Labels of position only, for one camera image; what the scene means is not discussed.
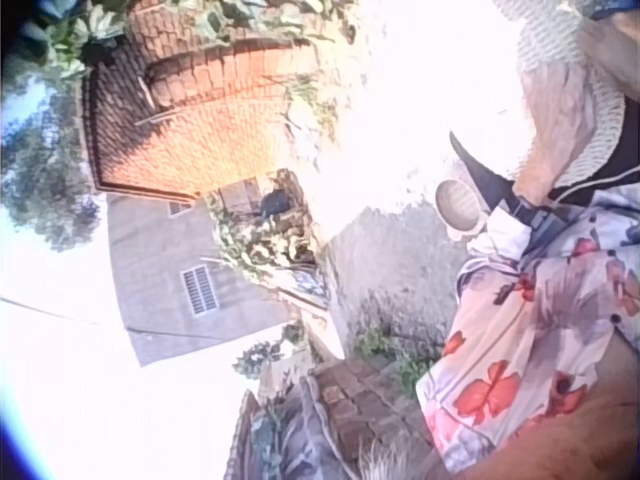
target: grass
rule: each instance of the grass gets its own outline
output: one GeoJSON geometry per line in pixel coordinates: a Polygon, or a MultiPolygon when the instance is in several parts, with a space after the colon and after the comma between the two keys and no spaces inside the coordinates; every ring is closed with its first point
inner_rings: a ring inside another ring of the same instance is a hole
{"type": "Polygon", "coordinates": [[[393,360],[396,366],[395,379],[402,393],[416,397],[418,380],[440,359],[441,349],[434,345],[431,353],[418,355],[394,346],[392,335],[379,327],[372,327],[356,338],[354,351],[363,359],[382,356],[393,360]]]}

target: tree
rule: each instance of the tree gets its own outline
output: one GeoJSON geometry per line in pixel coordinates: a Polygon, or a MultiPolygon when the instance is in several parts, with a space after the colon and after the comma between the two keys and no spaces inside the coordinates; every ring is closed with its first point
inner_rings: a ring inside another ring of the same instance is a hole
{"type": "Polygon", "coordinates": [[[2,204],[16,227],[33,229],[57,252],[89,241],[99,223],[74,88],[59,82],[49,89],[37,111],[10,125],[2,140],[2,204]]]}

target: red flower print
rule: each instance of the red flower print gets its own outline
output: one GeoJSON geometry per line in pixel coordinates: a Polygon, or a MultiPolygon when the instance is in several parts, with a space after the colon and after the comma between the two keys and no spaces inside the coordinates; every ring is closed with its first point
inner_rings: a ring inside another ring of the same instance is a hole
{"type": "Polygon", "coordinates": [[[614,258],[606,265],[607,280],[613,282],[613,290],[618,305],[627,315],[633,317],[640,312],[640,282],[638,276],[631,269],[627,270],[623,261],[614,258]]]}
{"type": "Polygon", "coordinates": [[[571,391],[574,376],[564,372],[556,372],[551,385],[549,395],[550,403],[547,409],[548,417],[572,413],[578,408],[580,402],[587,394],[587,386],[583,385],[577,390],[571,391]]]}
{"type": "Polygon", "coordinates": [[[520,376],[513,373],[508,377],[502,377],[509,366],[507,360],[493,363],[489,367],[489,382],[474,380],[462,391],[453,402],[461,417],[475,417],[473,425],[484,422],[485,407],[489,414],[497,417],[513,403],[520,386],[520,376]]]}
{"type": "Polygon", "coordinates": [[[456,351],[462,346],[467,339],[462,336],[462,332],[458,330],[454,333],[450,338],[447,344],[444,346],[444,350],[442,350],[442,356],[446,357],[447,355],[451,355],[456,353],[456,351]]]}
{"type": "Polygon", "coordinates": [[[591,238],[579,238],[571,252],[572,257],[579,257],[585,253],[597,252],[599,250],[598,243],[591,238]]]}
{"type": "Polygon", "coordinates": [[[533,302],[536,294],[536,286],[528,274],[523,273],[518,279],[518,283],[513,287],[514,292],[522,292],[522,298],[527,302],[533,302]]]}
{"type": "Polygon", "coordinates": [[[443,440],[451,443],[453,436],[460,428],[460,422],[444,408],[438,408],[436,402],[433,401],[429,402],[423,414],[427,421],[427,427],[431,431],[434,445],[438,451],[444,452],[445,444],[443,440]]]}

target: window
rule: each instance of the window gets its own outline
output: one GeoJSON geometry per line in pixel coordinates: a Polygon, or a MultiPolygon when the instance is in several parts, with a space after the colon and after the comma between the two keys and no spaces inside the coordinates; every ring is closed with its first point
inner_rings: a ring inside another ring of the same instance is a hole
{"type": "Polygon", "coordinates": [[[182,272],[182,281],[194,315],[201,315],[218,308],[218,301],[213,293],[207,267],[201,265],[182,272]]]}
{"type": "Polygon", "coordinates": [[[191,204],[189,204],[189,203],[169,202],[169,216],[170,217],[175,217],[176,215],[180,215],[182,212],[186,212],[187,210],[191,210],[191,204]]]}

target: weeds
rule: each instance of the weeds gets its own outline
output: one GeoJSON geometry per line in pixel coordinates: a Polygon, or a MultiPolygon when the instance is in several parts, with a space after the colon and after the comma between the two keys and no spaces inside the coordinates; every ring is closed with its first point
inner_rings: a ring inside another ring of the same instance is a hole
{"type": "Polygon", "coordinates": [[[416,396],[416,383],[436,363],[437,359],[421,358],[405,353],[396,362],[396,380],[407,397],[416,396]]]}
{"type": "Polygon", "coordinates": [[[441,345],[434,344],[428,353],[417,354],[402,349],[402,342],[395,341],[390,333],[373,327],[358,336],[354,350],[362,358],[382,356],[395,361],[395,379],[402,393],[415,398],[416,383],[440,359],[441,345]]]}
{"type": "Polygon", "coordinates": [[[301,100],[309,105],[321,131],[326,132],[333,140],[338,118],[336,107],[329,101],[319,100],[319,89],[315,79],[311,75],[294,75],[283,84],[287,88],[289,102],[301,100]]]}
{"type": "Polygon", "coordinates": [[[381,328],[367,330],[364,335],[356,340],[355,350],[364,358],[371,358],[376,355],[391,359],[395,358],[391,341],[381,328]]]}

